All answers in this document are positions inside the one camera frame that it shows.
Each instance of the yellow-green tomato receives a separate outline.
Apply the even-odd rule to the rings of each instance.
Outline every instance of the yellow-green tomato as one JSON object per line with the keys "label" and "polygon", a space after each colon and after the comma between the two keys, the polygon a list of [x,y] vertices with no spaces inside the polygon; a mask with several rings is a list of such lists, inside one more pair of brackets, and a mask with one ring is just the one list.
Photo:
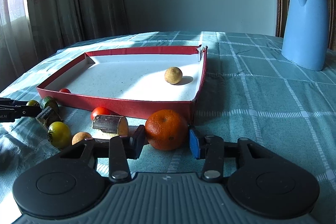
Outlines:
{"label": "yellow-green tomato", "polygon": [[26,104],[26,106],[39,106],[40,103],[36,100],[30,100],[28,101],[28,103]]}
{"label": "yellow-green tomato", "polygon": [[48,141],[58,149],[67,147],[71,143],[70,128],[63,122],[53,122],[48,129]]}

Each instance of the sheer curtain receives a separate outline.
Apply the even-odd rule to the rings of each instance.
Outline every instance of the sheer curtain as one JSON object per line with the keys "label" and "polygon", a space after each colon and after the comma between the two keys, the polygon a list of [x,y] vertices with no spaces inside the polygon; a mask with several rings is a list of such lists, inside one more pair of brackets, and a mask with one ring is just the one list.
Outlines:
{"label": "sheer curtain", "polygon": [[27,0],[0,0],[0,92],[37,62]]}

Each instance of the orange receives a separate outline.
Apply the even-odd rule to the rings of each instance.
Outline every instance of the orange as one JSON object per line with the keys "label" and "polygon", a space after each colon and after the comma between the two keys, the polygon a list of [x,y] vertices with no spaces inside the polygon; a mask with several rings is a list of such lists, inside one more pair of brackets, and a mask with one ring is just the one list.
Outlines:
{"label": "orange", "polygon": [[159,150],[179,148],[188,135],[188,123],[173,110],[164,109],[153,113],[145,123],[148,142]]}

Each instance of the checkered tablecloth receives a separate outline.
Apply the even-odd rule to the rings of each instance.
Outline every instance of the checkered tablecloth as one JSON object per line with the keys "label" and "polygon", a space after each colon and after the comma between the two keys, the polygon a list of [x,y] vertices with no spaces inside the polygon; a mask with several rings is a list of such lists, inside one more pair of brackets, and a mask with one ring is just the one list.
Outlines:
{"label": "checkered tablecloth", "polygon": [[[195,125],[225,141],[248,137],[316,176],[320,197],[312,212],[321,224],[335,223],[336,207],[336,52],[328,51],[323,71],[301,68],[281,55],[282,39],[224,32],[153,32],[80,42],[58,51],[10,85],[0,97],[40,101],[36,86],[86,51],[155,45],[207,45],[204,88]],[[88,111],[60,108],[73,134],[89,131]],[[130,125],[144,120],[129,118]],[[0,124],[0,223],[11,223],[20,212],[11,195],[15,178],[57,153],[45,132],[31,118]],[[144,147],[139,160],[129,160],[132,174],[200,172],[204,160],[192,158],[188,147],[157,151]],[[105,159],[98,172],[107,175]],[[225,163],[225,175],[235,170]]]}

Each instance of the electric kettle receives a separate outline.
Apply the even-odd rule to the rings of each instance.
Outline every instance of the electric kettle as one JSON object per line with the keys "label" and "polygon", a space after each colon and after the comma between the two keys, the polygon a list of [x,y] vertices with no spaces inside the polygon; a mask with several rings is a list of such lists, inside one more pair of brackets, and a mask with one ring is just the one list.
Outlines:
{"label": "electric kettle", "polygon": [[290,0],[282,55],[310,70],[323,69],[329,36],[328,0]]}

